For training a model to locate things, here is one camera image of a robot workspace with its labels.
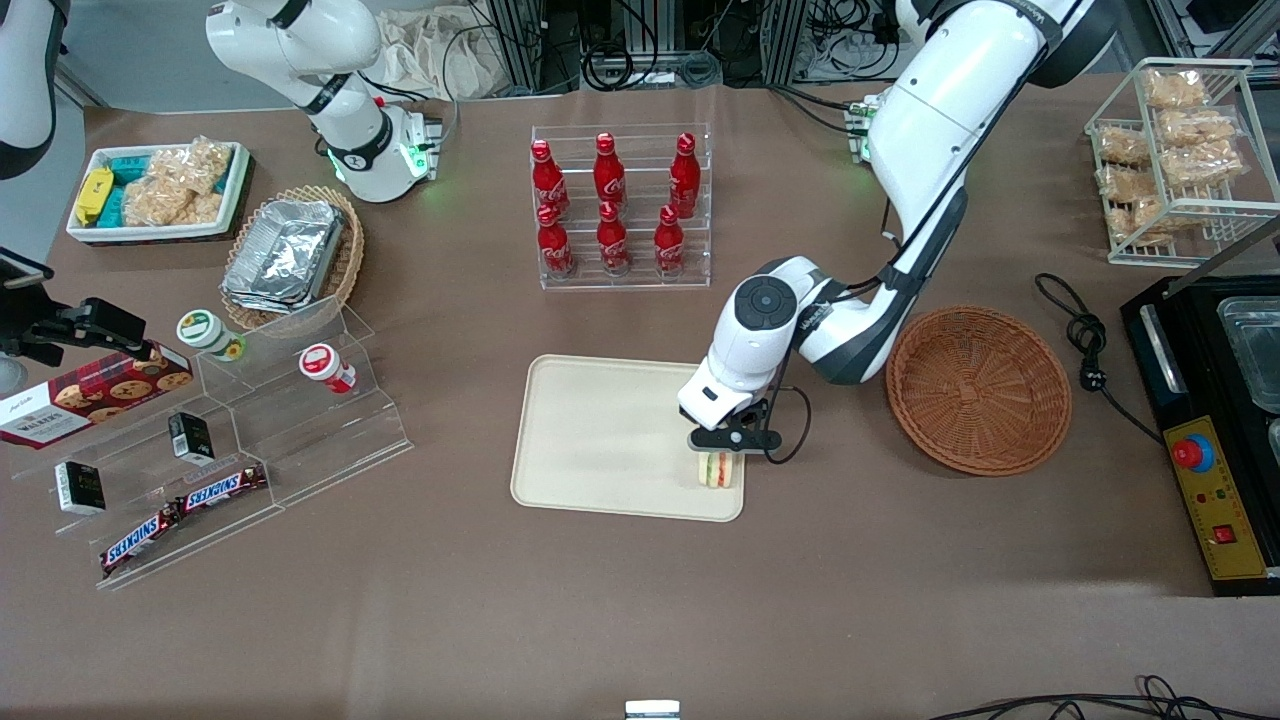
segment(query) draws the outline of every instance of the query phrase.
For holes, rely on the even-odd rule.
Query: small black box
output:
[[[58,506],[64,512],[96,515],[106,510],[97,469],[68,460],[54,469],[58,477]]]
[[[173,456],[192,465],[209,465],[214,461],[214,443],[209,439],[209,423],[195,415],[175,413],[169,416],[169,439],[173,441]]]

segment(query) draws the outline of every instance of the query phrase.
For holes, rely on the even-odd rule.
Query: coca-cola bottle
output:
[[[535,140],[530,147],[534,155],[534,191],[538,204],[549,204],[557,213],[568,213],[568,191],[564,190],[564,173],[552,159],[552,146],[545,140]]]
[[[680,133],[676,138],[676,160],[671,163],[671,204],[681,219],[694,217],[698,191],[701,188],[703,169],[694,158],[694,135]]]
[[[663,205],[658,229],[653,233],[658,275],[664,281],[676,279],[685,272],[685,231],[676,222],[677,217],[675,205]]]
[[[595,228],[595,240],[600,243],[600,261],[604,272],[620,278],[631,269],[631,254],[627,252],[627,228],[618,222],[618,206],[614,202],[600,202],[600,224]]]
[[[622,160],[614,152],[613,136],[607,132],[595,136],[595,167],[591,174],[595,177],[595,195],[600,202],[613,202],[618,217],[626,217],[627,176]]]
[[[573,274],[573,251],[568,247],[568,234],[559,224],[559,213],[550,202],[538,209],[538,247],[543,252],[547,274],[562,281]]]

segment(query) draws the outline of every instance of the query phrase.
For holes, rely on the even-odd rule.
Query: red emergency stop button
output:
[[[1235,542],[1235,530],[1231,529],[1231,525],[1213,525],[1213,542],[1217,544]]]
[[[1193,433],[1174,443],[1170,448],[1174,464],[1193,473],[1207,473],[1213,466],[1213,446],[1208,438]]]

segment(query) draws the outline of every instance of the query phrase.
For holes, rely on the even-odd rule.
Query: teal package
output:
[[[116,184],[128,184],[141,178],[147,172],[151,158],[134,155],[132,158],[113,158],[111,174],[115,176]]]
[[[113,187],[111,193],[106,196],[106,205],[102,206],[102,214],[97,217],[97,227],[100,228],[124,227],[123,187]]]

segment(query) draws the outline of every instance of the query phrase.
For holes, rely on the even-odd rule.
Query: wicker basket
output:
[[[987,307],[945,307],[913,322],[890,356],[886,387],[911,441],[973,475],[1030,470],[1071,421],[1071,391],[1053,351]]]
[[[360,225],[360,218],[356,217],[356,209],[351,206],[351,201],[343,197],[339,192],[328,187],[297,187],[293,190],[285,190],[284,192],[276,195],[268,202],[273,200],[301,200],[305,202],[323,200],[329,202],[334,208],[338,208],[347,217],[347,223],[342,228],[342,234],[338,241],[342,243],[338,247],[338,252],[333,258],[333,264],[329,266],[329,277],[325,281],[324,290],[320,292],[320,297],[329,297],[330,295],[338,296],[342,304],[347,302],[351,297],[351,291],[356,287],[356,275],[360,274],[360,263],[365,259],[365,231]],[[230,255],[227,258],[227,268],[230,269],[232,263],[236,261],[236,255],[239,254],[241,246],[244,245],[244,236],[248,233],[248,228],[253,225],[257,220],[259,214],[266,202],[259,205],[257,210],[250,215],[244,224],[241,225],[239,233],[236,236],[236,245],[232,246]],[[342,311],[342,304],[334,304],[334,313]],[[236,322],[237,325],[251,331],[259,328],[284,316],[283,313],[268,313],[265,310],[250,310],[248,307],[241,307],[230,301],[229,297],[223,295],[223,306],[227,309],[227,315]],[[321,318],[316,316],[307,318],[307,325],[328,323],[333,316]],[[302,333],[307,332],[307,328],[291,328],[291,331],[300,331]]]

